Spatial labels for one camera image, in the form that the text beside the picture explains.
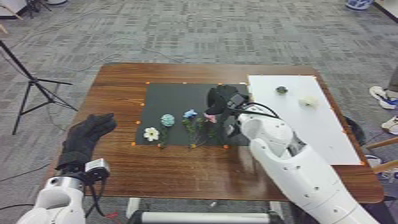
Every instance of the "chair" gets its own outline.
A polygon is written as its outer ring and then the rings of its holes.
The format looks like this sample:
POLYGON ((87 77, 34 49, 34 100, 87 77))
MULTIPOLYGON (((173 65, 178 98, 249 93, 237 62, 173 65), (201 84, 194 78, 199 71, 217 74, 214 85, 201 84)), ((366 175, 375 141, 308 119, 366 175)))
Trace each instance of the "chair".
MULTIPOLYGON (((9 6, 4 3, 0 3, 0 7, 11 12, 11 14, 15 15, 15 17, 20 20, 23 20, 22 16, 16 14, 16 12, 13 11, 13 9, 9 8, 9 6)), ((7 29, 6 29, 6 27, 4 27, 2 24, 0 24, 0 30, 4 31, 6 34, 9 34, 9 31, 7 31, 7 29)))

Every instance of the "tripod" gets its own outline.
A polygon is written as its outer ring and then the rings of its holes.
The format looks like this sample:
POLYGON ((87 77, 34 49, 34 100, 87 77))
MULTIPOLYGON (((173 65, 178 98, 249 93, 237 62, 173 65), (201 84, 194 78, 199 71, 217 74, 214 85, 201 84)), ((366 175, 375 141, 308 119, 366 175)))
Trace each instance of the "tripod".
POLYGON ((71 83, 59 82, 59 81, 54 81, 54 80, 48 80, 48 79, 38 79, 32 76, 32 74, 31 74, 31 72, 29 72, 29 70, 27 70, 27 68, 25 68, 25 66, 23 66, 23 64, 22 64, 22 62, 20 62, 20 60, 18 60, 13 52, 11 52, 11 50, 9 50, 9 48, 7 48, 2 40, 0 40, 0 47, 4 48, 4 51, 6 51, 6 53, 7 53, 7 55, 9 55, 11 59, 13 59, 13 61, 16 63, 16 65, 20 67, 20 70, 23 71, 25 77, 29 78, 29 86, 27 86, 27 91, 25 91, 25 96, 23 96, 23 101, 22 101, 22 107, 20 107, 20 112, 18 112, 18 117, 16 117, 16 124, 15 124, 15 129, 13 129, 13 135, 15 135, 16 134, 16 130, 18 130, 20 121, 22 121, 22 116, 27 113, 31 113, 36 109, 39 109, 43 106, 47 106, 50 103, 57 104, 59 106, 70 108, 75 111, 78 111, 78 110, 71 106, 71 104, 62 100, 62 98, 57 96, 57 94, 48 90, 48 88, 41 85, 41 82, 50 82, 50 83, 55 83, 57 85, 61 85, 61 84, 71 85, 71 83), (32 87, 36 87, 39 89, 39 92, 41 92, 41 94, 47 97, 47 102, 41 103, 29 110, 25 110, 25 105, 27 105, 27 100, 29 100, 29 93, 31 93, 32 87))

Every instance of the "white paper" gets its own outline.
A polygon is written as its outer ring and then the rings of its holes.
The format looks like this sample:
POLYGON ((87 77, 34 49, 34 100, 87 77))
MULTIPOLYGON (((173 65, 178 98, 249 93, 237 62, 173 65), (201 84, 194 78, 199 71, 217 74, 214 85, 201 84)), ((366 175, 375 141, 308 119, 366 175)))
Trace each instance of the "white paper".
POLYGON ((249 75, 249 91, 254 101, 274 109, 329 164, 359 165, 356 148, 315 76, 249 75), (285 95, 276 91, 279 86, 288 88, 285 95), (301 105, 299 99, 306 96, 317 98, 317 107, 301 105))

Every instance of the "carpet floor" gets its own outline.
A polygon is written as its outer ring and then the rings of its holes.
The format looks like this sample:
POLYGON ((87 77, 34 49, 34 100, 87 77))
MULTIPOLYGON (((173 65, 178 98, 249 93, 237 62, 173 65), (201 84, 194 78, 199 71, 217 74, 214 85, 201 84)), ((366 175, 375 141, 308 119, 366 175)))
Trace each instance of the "carpet floor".
MULTIPOLYGON (((0 33, 0 39, 32 73, 73 83, 59 94, 77 107, 98 69, 112 62, 309 65, 368 139, 391 137, 381 134, 381 123, 397 111, 379 107, 368 88, 388 85, 398 66, 398 26, 375 7, 350 11, 341 0, 71 0, 52 12, 43 9, 34 19, 27 14, 23 21, 2 24, 11 34, 0 33)), ((25 115, 11 135, 25 86, 0 58, 0 179, 52 161, 75 117, 52 105, 25 115)), ((34 91, 29 106, 41 102, 34 91)), ((384 147, 373 154, 393 160, 398 149, 384 147)), ((0 207, 34 202, 43 176, 45 169, 0 182, 0 207)), ((148 200, 144 205, 153 211, 208 209, 205 201, 148 200)), ((103 207, 123 216, 126 199, 105 199, 103 207)), ((267 207, 261 202, 221 203, 226 211, 267 207)), ((27 209, 0 211, 0 223, 15 223, 27 209)), ((91 219, 89 223, 110 223, 96 215, 91 219)))

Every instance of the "small object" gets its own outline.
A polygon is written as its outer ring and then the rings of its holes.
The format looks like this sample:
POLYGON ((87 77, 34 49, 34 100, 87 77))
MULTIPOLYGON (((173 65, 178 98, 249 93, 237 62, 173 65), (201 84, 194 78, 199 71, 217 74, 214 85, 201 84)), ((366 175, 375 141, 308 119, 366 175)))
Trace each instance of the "small object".
POLYGON ((162 116, 162 125, 166 126, 166 127, 171 127, 173 125, 174 125, 174 123, 176 123, 176 121, 174 121, 174 116, 171 115, 171 114, 166 114, 164 116, 162 116))
POLYGON ((345 6, 349 9, 363 11, 370 8, 373 0, 347 0, 345 6))
POLYGON ((151 142, 153 140, 158 140, 158 130, 155 127, 146 128, 144 138, 151 142))
POLYGON ((288 93, 288 88, 285 86, 279 86, 276 90, 281 95, 288 93))
POLYGON ((217 201, 212 202, 210 208, 214 208, 215 206, 217 206, 217 201))
POLYGON ((386 123, 382 123, 382 130, 393 134, 398 135, 398 117, 395 116, 386 123))
POLYGON ((318 99, 313 96, 306 96, 299 99, 299 103, 302 106, 317 107, 318 105, 318 99))
POLYGON ((208 115, 206 113, 203 113, 203 116, 206 117, 208 121, 215 124, 217 123, 215 115, 208 115))
POLYGON ((190 110, 185 112, 183 117, 185 117, 185 118, 194 118, 196 115, 198 115, 198 112, 194 111, 194 109, 190 109, 190 110))

